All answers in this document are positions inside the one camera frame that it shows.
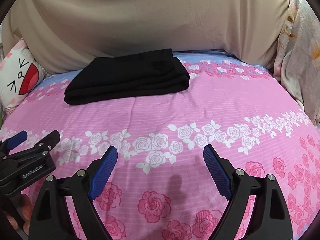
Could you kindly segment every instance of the red cartoon mouth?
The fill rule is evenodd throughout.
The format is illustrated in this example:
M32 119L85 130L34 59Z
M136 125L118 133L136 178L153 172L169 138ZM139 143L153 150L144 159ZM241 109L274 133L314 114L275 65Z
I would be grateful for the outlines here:
M39 80L39 71L37 67L31 63L27 73L23 79L21 84L19 95L25 95L29 93L38 83Z

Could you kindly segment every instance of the metal screw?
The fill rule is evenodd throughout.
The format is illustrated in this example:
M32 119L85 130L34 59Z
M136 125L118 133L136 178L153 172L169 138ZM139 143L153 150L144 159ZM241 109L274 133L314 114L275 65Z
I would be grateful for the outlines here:
M275 177L274 175L272 175L272 174L269 174L269 175L268 175L268 179L270 179L270 180L275 180L276 177Z
M52 181L52 180L53 180L53 176L52 176L52 175L49 175L49 176L46 178L46 180L47 180L48 182Z
M242 170L242 169L237 169L237 170L236 170L236 174L238 174L239 176L243 176L243 175L244 175L244 170Z
M84 176L84 175L85 175L85 170L79 170L79 171L77 171L77 175L78 175L79 177Z

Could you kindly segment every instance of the pink bedsheet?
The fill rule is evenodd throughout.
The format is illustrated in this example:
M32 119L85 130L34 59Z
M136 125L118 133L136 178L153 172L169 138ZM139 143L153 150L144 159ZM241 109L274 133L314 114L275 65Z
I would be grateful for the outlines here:
M320 136L297 103L267 72L226 60L183 61L187 91L69 106L68 80L38 87L5 121L0 139L26 130L32 147L57 129L57 178L70 176L118 148L116 167L94 205L113 239L207 240L227 205L204 164L211 143L253 176L276 176L294 239L320 209ZM36 200L43 180L25 190ZM250 197L236 239L244 236ZM76 233L85 239L71 199Z

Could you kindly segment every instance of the beige cloth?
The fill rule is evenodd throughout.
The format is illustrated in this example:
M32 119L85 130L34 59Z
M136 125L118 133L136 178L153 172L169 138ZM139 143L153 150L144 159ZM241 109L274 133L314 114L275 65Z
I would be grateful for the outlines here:
M3 26L5 53L23 37L49 73L94 57L172 48L225 49L272 65L289 0L17 0Z

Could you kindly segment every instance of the black drawn eye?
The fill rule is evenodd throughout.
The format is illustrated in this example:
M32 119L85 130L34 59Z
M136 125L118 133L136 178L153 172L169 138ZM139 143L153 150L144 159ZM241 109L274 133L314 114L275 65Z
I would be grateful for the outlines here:
M29 63L29 61L28 61L27 63L24 64L24 60L25 59L23 59L22 62L21 62L21 60L19 58L19 66L20 66L20 68L22 68L23 66L25 66L25 65L27 65Z
M11 86L10 91L12 91L12 89L14 88L14 91L17 92L15 80L12 81L9 85L7 85L7 87L9 87L9 86Z

